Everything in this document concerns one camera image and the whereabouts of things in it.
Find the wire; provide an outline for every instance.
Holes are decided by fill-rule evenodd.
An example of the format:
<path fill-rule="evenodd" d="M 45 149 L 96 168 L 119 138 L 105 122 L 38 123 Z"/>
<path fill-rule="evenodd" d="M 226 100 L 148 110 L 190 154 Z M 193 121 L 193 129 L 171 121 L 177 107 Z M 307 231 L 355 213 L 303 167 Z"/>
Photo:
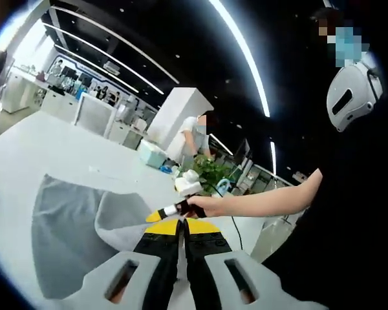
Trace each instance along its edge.
<path fill-rule="evenodd" d="M 216 191 L 217 194 L 220 195 L 220 197 L 222 198 L 222 194 L 215 188 L 214 185 L 210 184 L 210 183 L 206 183 L 207 185 L 213 187 L 213 189 Z M 235 220 L 234 220 L 234 217 L 232 216 L 232 220 L 233 220 L 233 224 L 234 224 L 234 227 L 235 227 L 235 230 L 237 231 L 237 234 L 239 235 L 239 239 L 240 239 L 240 249 L 243 250 L 243 241 L 241 240 L 241 234 L 240 234 L 240 231 L 239 231 L 239 228 L 237 227 L 237 224 L 235 223 Z"/>

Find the person in white shirt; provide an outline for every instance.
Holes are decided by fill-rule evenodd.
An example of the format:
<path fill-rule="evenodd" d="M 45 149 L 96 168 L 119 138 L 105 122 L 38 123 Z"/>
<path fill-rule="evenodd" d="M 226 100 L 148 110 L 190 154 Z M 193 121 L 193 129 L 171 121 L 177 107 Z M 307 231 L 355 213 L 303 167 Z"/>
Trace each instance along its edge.
<path fill-rule="evenodd" d="M 195 157 L 199 152 L 212 159 L 208 137 L 216 124 L 214 111 L 186 118 L 167 149 L 168 157 L 179 164 L 183 164 L 185 158 Z"/>

